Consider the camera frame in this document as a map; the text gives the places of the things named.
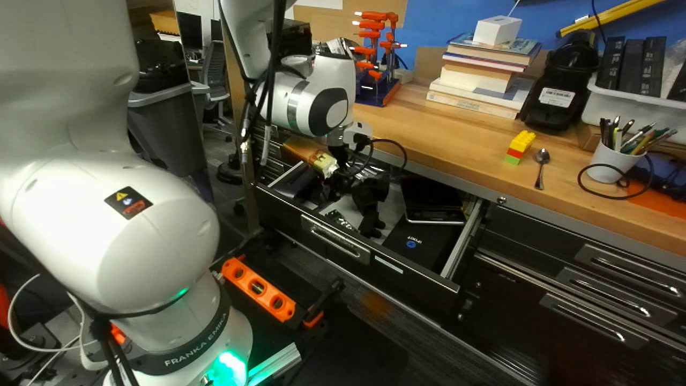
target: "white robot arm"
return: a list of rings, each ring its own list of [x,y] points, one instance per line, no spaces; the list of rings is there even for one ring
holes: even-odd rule
[[[264,91],[270,64],[269,32],[275,0],[219,0],[221,19],[232,35],[245,80]],[[323,137],[350,120],[356,100],[356,66],[348,57],[315,54],[298,62],[298,71],[275,69],[273,111],[261,105],[261,117],[273,125],[308,137]]]
[[[270,57],[273,0],[221,0],[221,11],[245,77],[255,83]],[[227,349],[247,360],[250,325],[207,270],[215,210],[128,147],[138,58],[127,3],[6,3],[0,48],[0,91],[13,91],[0,100],[6,228],[144,352],[139,385],[200,383]],[[354,62],[315,57],[310,74],[276,71],[273,101],[264,117],[275,125],[325,135],[348,120]]]

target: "pen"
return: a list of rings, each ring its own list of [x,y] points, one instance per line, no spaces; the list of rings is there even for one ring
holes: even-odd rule
[[[619,148],[622,148],[622,139],[623,139],[622,129],[615,128],[615,129],[614,129],[614,151],[619,151]]]
[[[622,137],[630,131],[630,128],[634,128],[634,118],[630,118],[622,129],[619,129],[619,134],[622,134]]]
[[[648,151],[648,147],[658,139],[658,137],[672,137],[675,135],[675,131],[672,131],[669,128],[660,129],[660,131],[649,131],[633,151],[633,155],[643,155]]]
[[[622,145],[619,152],[633,155],[633,151],[639,147],[639,143],[642,143],[649,131],[651,131],[649,125],[648,125],[648,128],[642,128],[634,135],[630,135],[630,137]]]
[[[618,129],[619,125],[619,118],[615,117],[614,120],[606,120],[606,118],[600,118],[600,143],[606,147],[606,148],[615,148],[614,147],[614,131]]]

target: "open drawer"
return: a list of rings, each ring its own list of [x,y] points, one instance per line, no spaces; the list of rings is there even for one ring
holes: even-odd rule
[[[304,166],[294,166],[285,171],[285,179],[298,175],[298,167]],[[429,318],[452,314],[458,292],[452,278],[479,229],[481,199],[458,194],[464,214],[458,225],[419,225],[412,221],[408,233],[406,202],[396,177],[390,180],[386,199],[377,204],[386,228],[377,237],[362,237],[359,233],[362,214],[351,195],[320,207],[283,194],[278,180],[255,188],[264,228],[276,229]]]

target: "blue wall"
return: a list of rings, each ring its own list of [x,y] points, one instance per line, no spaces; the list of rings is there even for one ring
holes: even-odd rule
[[[597,0],[598,13],[623,0]],[[439,48],[458,35],[472,35],[479,19],[505,15],[515,0],[408,0],[408,17],[396,39],[408,44],[399,57],[414,66],[415,48]],[[538,39],[543,48],[560,48],[555,32],[575,17],[591,15],[589,0],[522,0],[512,17],[524,19],[518,36]],[[665,35],[669,46],[686,39],[686,0],[665,0],[643,13],[605,27],[605,35],[649,36]]]

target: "cable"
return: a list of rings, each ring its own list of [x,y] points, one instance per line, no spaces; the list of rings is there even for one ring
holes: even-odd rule
[[[464,39],[470,39],[470,35],[467,32],[452,35],[447,39],[447,46],[451,46],[451,41],[464,41]]]
[[[116,362],[116,352],[114,352],[114,348],[110,346],[112,341],[112,336],[110,336],[110,331],[112,331],[112,325],[110,325],[110,321],[107,318],[101,318],[101,315],[96,315],[96,312],[95,309],[89,309],[91,314],[95,314],[93,315],[93,325],[91,325],[91,336],[101,344],[101,348],[104,348],[104,355],[106,355],[106,360],[107,360],[107,366],[110,366],[110,374],[112,374],[112,378],[114,378],[114,385],[116,386],[125,386],[125,378],[123,378],[123,370],[120,370],[120,366]]]
[[[600,191],[591,191],[589,188],[584,184],[584,175],[586,175],[587,169],[609,167],[609,169],[614,169],[614,171],[619,175],[619,180],[618,180],[615,184],[622,188],[622,190],[628,190],[628,184],[630,184],[630,182],[628,182],[628,177],[627,177],[619,167],[609,166],[609,164],[591,164],[591,166],[586,166],[586,167],[579,169],[579,175],[576,175],[576,184],[582,188],[582,191],[591,194],[591,195],[598,195],[598,197],[605,197],[605,199],[633,199],[633,197],[637,197],[637,195],[643,195],[643,194],[649,191],[649,188],[651,188],[651,180],[654,180],[654,177],[651,177],[651,175],[654,175],[651,160],[646,156],[646,164],[648,164],[648,169],[649,169],[648,182],[646,182],[646,188],[643,188],[642,191],[630,194],[630,195],[606,195],[606,194],[600,194]]]
[[[107,336],[107,337],[110,337],[110,348],[112,348],[114,357],[120,360],[120,366],[128,378],[128,386],[139,386],[123,346],[119,341],[114,341],[112,336]]]
[[[399,57],[399,54],[393,54],[396,58],[396,62],[404,66],[404,69],[409,69],[408,62]]]
[[[600,17],[598,17],[597,0],[591,0],[591,11],[594,11],[597,24],[598,24],[598,35],[600,35],[600,41],[602,41],[602,48],[605,48],[605,28],[602,28]]]
[[[276,66],[278,66],[278,54],[281,54],[283,15],[285,15],[285,0],[275,0],[273,57],[270,57],[269,77],[265,77],[269,86],[264,91],[264,92],[269,92],[265,125],[273,125],[275,80],[276,80]]]
[[[64,352],[68,352],[71,346],[78,344],[78,341],[80,341],[80,337],[72,337],[61,352],[54,352],[54,355],[42,362],[42,368],[27,381],[25,386],[33,386],[33,385],[42,375],[42,371],[48,371],[48,368],[50,368],[54,360],[58,360]]]
[[[373,156],[373,145],[393,145],[393,147],[396,147],[396,148],[404,152],[404,166],[401,166],[401,169],[406,169],[406,167],[408,167],[409,156],[408,156],[406,147],[401,147],[401,143],[396,143],[396,139],[388,139],[388,137],[371,139],[371,147],[368,147],[368,160]]]
[[[85,346],[95,346],[95,344],[99,344],[99,341],[89,341],[89,344],[84,344],[85,312],[84,312],[80,298],[75,298],[75,296],[68,294],[68,292],[66,292],[66,296],[71,298],[71,303],[78,307],[78,312],[80,312],[80,315],[82,315],[82,321],[80,321],[80,360],[82,360],[82,368],[84,368],[85,371],[106,370],[106,368],[107,368],[107,360],[106,360],[106,362],[93,362],[93,360],[89,358],[89,355],[85,355]]]
[[[516,3],[512,4],[512,10],[510,10],[509,17],[515,13],[515,10],[518,6],[518,3],[522,3],[522,0],[516,0]]]
[[[63,352],[63,349],[72,349],[72,348],[68,348],[68,346],[63,346],[63,348],[39,348],[39,346],[31,346],[31,344],[25,344],[25,341],[17,336],[17,331],[16,331],[13,312],[16,312],[17,298],[20,298],[20,294],[21,294],[31,284],[34,284],[39,278],[41,278],[41,274],[33,274],[33,278],[31,278],[27,281],[24,281],[24,284],[17,287],[17,292],[13,294],[13,298],[10,298],[10,303],[9,303],[9,309],[6,309],[6,328],[9,328],[9,336],[17,341],[17,346],[21,346],[21,348],[25,348],[25,349],[31,349],[31,352],[58,355],[58,352]]]

